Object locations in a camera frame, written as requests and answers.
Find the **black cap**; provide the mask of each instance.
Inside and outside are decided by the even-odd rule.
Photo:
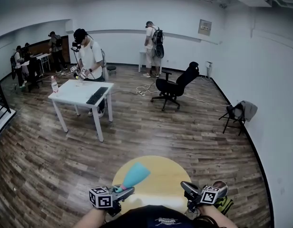
[[[88,34],[86,33],[84,29],[82,28],[77,29],[74,33],[75,42],[78,44],[81,44],[81,42],[84,40],[85,36],[87,35]]]
[[[146,23],[146,28],[147,28],[147,25],[148,25],[149,23],[153,23],[153,22],[152,22],[152,21],[148,21],[148,22]]]

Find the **man in white t-shirt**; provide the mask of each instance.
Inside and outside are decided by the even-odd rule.
[[[75,42],[81,45],[78,52],[78,64],[82,68],[86,68],[85,75],[86,81],[105,81],[102,76],[103,57],[101,47],[97,42],[88,37],[87,32],[84,29],[77,29],[74,33]],[[99,117],[102,117],[105,112],[105,101],[98,106]],[[88,113],[89,116],[93,115],[92,110]]]
[[[153,43],[153,35],[158,27],[155,26],[151,21],[146,23],[146,40],[145,40],[145,50],[146,50],[146,74],[143,74],[145,77],[151,77],[151,67],[155,66],[156,73],[155,76],[159,77],[159,67],[161,63],[161,59],[157,57],[155,52],[154,43]]]
[[[14,60],[15,60],[14,70],[18,76],[19,86],[20,86],[20,88],[23,88],[23,87],[25,87],[26,81],[23,80],[21,63],[24,62],[24,59],[21,58],[20,52],[21,52],[21,46],[17,46],[16,53],[14,54]]]

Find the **white table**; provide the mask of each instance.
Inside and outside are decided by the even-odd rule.
[[[49,55],[51,55],[51,54],[47,54],[46,53],[46,54],[43,54],[43,55],[37,57],[37,60],[41,60],[41,65],[42,65],[42,71],[43,71],[43,73],[44,73],[44,67],[43,67],[44,64],[47,64],[48,63],[48,67],[49,67],[49,70],[50,70],[50,64],[49,64],[49,59],[48,59],[48,56]]]
[[[140,61],[139,61],[139,66],[138,66],[138,72],[140,73],[140,69],[142,68],[142,64],[144,63],[145,58],[146,58],[146,51],[140,51],[139,58],[140,58]],[[162,67],[160,65],[159,74],[161,74],[161,71],[162,71]]]
[[[86,108],[91,108],[93,111],[94,121],[96,125],[96,130],[98,133],[98,138],[101,142],[103,142],[103,135],[100,126],[99,116],[97,106],[100,102],[107,97],[107,108],[108,108],[108,118],[109,121],[113,121],[113,112],[112,112],[112,100],[110,95],[110,90],[114,84],[112,83],[104,83],[104,82],[91,82],[91,81],[79,81],[70,79],[62,86],[59,87],[57,93],[52,93],[48,96],[49,99],[52,100],[53,106],[56,110],[60,123],[63,127],[64,132],[68,132],[68,129],[65,125],[61,112],[57,106],[57,102],[62,102],[70,105],[74,105],[77,115],[79,116],[80,113],[78,111],[78,106],[83,106]],[[107,91],[103,94],[103,96],[96,102],[96,104],[86,104],[86,101],[100,88],[100,87],[107,87]]]

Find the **yellow round tabletop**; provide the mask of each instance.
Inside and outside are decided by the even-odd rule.
[[[151,174],[135,186],[135,193],[121,203],[121,214],[145,205],[163,205],[185,213],[187,198],[180,186],[181,181],[191,182],[187,172],[176,162],[161,156],[142,156],[123,165],[116,173],[113,185],[122,184],[128,170],[139,162]]]

